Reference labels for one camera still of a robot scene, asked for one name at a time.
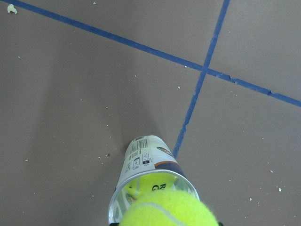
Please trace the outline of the tennis ball inside can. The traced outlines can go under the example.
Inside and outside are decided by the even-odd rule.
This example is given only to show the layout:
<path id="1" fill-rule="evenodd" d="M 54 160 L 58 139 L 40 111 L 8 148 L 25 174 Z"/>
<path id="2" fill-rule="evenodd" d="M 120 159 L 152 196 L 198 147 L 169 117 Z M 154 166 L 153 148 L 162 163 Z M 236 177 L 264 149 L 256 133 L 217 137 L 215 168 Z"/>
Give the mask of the tennis ball inside can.
<path id="1" fill-rule="evenodd" d="M 177 177 L 165 172 L 144 174 L 126 185 L 126 191 L 132 197 L 138 199 L 149 192 L 170 189 L 173 187 Z"/>

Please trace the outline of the clear tennis ball can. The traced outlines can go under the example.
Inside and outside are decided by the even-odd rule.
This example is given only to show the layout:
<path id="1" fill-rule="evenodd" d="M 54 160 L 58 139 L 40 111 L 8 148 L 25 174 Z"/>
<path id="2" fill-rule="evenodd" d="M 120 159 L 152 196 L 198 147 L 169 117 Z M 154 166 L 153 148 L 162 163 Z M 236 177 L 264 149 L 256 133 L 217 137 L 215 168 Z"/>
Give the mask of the clear tennis ball can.
<path id="1" fill-rule="evenodd" d="M 199 198 L 195 187 L 186 178 L 173 153 L 161 138 L 154 135 L 137 137 L 130 142 L 125 152 L 119 180 L 109 204 L 110 226 L 118 225 L 127 209 L 137 200 L 127 193 L 126 185 L 139 176 L 157 172 L 177 177 L 173 187 L 164 190 L 185 191 Z"/>

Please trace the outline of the yellow tennis ball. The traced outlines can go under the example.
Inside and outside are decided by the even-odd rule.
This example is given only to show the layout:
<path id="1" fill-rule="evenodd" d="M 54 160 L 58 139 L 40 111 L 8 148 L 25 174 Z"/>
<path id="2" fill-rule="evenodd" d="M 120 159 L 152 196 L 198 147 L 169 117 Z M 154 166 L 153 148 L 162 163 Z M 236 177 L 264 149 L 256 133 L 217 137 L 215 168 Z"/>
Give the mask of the yellow tennis ball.
<path id="1" fill-rule="evenodd" d="M 184 191 L 153 192 L 137 199 L 126 211 L 121 226 L 217 226 L 214 214 Z"/>

